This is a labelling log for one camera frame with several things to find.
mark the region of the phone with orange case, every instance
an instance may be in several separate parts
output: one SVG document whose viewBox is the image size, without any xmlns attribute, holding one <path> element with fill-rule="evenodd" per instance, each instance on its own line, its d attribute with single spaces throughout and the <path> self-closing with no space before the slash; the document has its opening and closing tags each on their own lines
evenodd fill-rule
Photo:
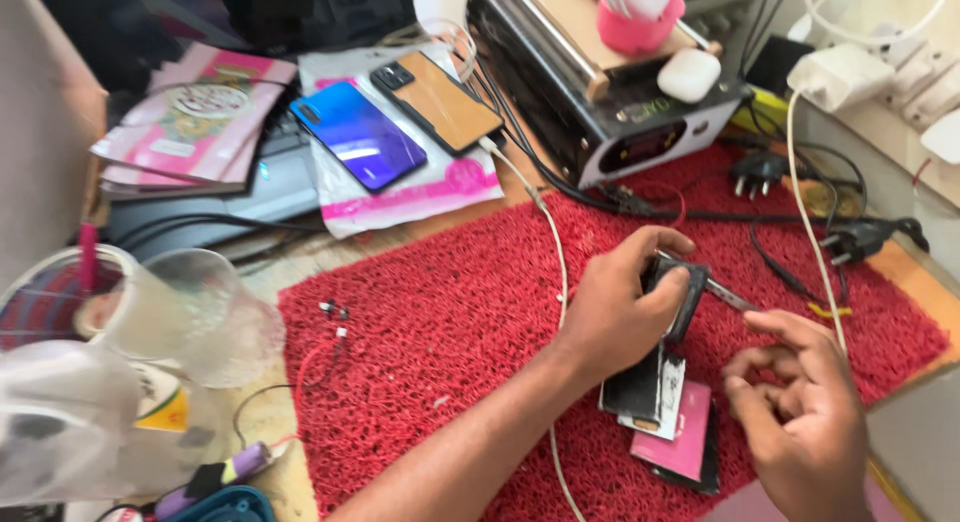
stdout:
<svg viewBox="0 0 960 522">
<path fill-rule="evenodd" d="M 421 52 L 382 66 L 369 78 L 452 156 L 503 127 L 500 115 Z"/>
</svg>

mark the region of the red mat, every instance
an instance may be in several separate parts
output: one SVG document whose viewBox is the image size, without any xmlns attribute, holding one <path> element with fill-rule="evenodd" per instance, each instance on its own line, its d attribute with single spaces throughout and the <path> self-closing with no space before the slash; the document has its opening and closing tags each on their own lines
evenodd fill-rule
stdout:
<svg viewBox="0 0 960 522">
<path fill-rule="evenodd" d="M 731 163 L 719 147 L 630 179 L 682 185 Z M 734 198 L 726 177 L 702 179 L 686 193 L 691 209 L 794 212 L 777 188 L 754 204 Z M 583 207 L 558 194 L 547 198 L 557 221 L 571 286 L 587 260 L 617 245 L 641 222 Z M 747 226 L 686 222 L 699 245 L 692 260 L 762 307 L 810 316 L 751 248 Z M 822 293 L 810 243 L 800 225 L 762 226 L 767 251 Z M 938 356 L 948 342 L 893 284 L 865 265 L 847 270 L 853 316 L 844 320 L 850 365 L 867 404 L 889 393 Z M 520 205 L 446 233 L 285 290 L 287 375 L 296 379 L 306 353 L 333 346 L 336 327 L 349 329 L 326 390 L 305 389 L 297 413 L 321 515 L 330 513 L 398 456 L 467 409 L 519 369 L 553 336 L 560 312 L 560 274 L 546 220 Z M 346 322 L 318 303 L 349 306 Z M 591 521 L 695 520 L 755 477 L 742 430 L 729 417 L 720 368 L 740 349 L 770 340 L 751 334 L 739 314 L 712 295 L 702 298 L 680 351 L 690 379 L 711 386 L 720 418 L 722 495 L 705 497 L 663 483 L 628 454 L 632 431 L 596 408 L 587 393 L 557 423 L 560 462 L 573 497 Z M 310 363 L 317 381 L 332 352 Z M 549 442 L 541 441 L 493 500 L 485 519 L 573 520 L 554 473 Z"/>
</svg>

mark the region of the pink container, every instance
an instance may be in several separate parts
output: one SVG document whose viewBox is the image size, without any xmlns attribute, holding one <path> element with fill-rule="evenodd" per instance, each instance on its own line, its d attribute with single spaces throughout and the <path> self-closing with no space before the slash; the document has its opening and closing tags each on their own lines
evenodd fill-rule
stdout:
<svg viewBox="0 0 960 522">
<path fill-rule="evenodd" d="M 606 47 L 618 53 L 650 53 L 666 41 L 686 9 L 684 0 L 670 0 L 656 21 L 627 19 L 611 10 L 606 0 L 600 0 L 597 31 L 600 32 L 600 39 Z"/>
</svg>

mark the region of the purple marker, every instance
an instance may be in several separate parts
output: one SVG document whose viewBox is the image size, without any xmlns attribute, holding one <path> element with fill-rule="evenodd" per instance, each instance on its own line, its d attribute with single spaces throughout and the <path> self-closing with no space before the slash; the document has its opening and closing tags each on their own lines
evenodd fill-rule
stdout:
<svg viewBox="0 0 960 522">
<path fill-rule="evenodd" d="M 260 471 L 271 461 L 270 448 L 263 441 L 258 441 L 224 462 L 226 466 L 223 467 L 220 481 L 223 486 L 236 484 Z M 157 522 L 163 522 L 201 499 L 203 498 L 186 497 L 186 485 L 177 488 L 156 502 L 154 513 Z"/>
</svg>

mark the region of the blue smartphone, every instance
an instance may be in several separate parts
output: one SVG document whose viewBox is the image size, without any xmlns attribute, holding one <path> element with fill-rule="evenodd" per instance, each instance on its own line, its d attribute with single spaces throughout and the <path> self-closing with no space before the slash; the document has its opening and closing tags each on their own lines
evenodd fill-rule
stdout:
<svg viewBox="0 0 960 522">
<path fill-rule="evenodd" d="M 426 152 L 349 83 L 335 83 L 290 110 L 370 192 L 426 164 Z"/>
</svg>

